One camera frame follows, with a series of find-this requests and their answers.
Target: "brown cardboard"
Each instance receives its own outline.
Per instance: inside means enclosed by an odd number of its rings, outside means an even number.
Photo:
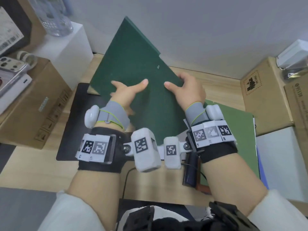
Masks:
[[[295,79],[285,86],[295,133],[308,171],[308,75]]]
[[[272,57],[241,80],[245,109],[255,117],[257,136],[293,125],[284,85],[281,70]]]
[[[33,50],[36,46],[41,44],[44,40],[44,36],[46,35],[46,31],[44,27],[42,26],[40,20],[36,16],[33,8],[31,7],[30,3],[28,0],[18,0],[19,4],[27,14],[28,18],[32,22],[32,30],[31,30],[31,38],[30,38],[30,43],[23,47],[22,49],[26,52],[30,52]]]
[[[48,59],[28,74],[33,81],[0,115],[0,142],[42,149],[72,91]]]

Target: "green folder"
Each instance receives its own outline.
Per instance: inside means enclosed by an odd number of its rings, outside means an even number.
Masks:
[[[208,105],[218,104],[210,100],[206,100],[206,103]],[[253,115],[226,105],[218,105],[237,141],[238,154],[260,178]],[[208,182],[203,177],[200,177],[200,184],[208,186]]]
[[[147,88],[138,93],[131,104],[136,114],[129,118],[136,129],[149,128],[158,145],[163,144],[165,137],[177,136],[187,129],[183,122],[185,113],[175,96],[164,87],[165,81],[177,86],[182,86],[183,81],[159,55],[152,43],[125,17],[90,82],[94,93],[109,100],[110,93],[116,90],[110,83],[112,80],[131,86],[147,78]]]

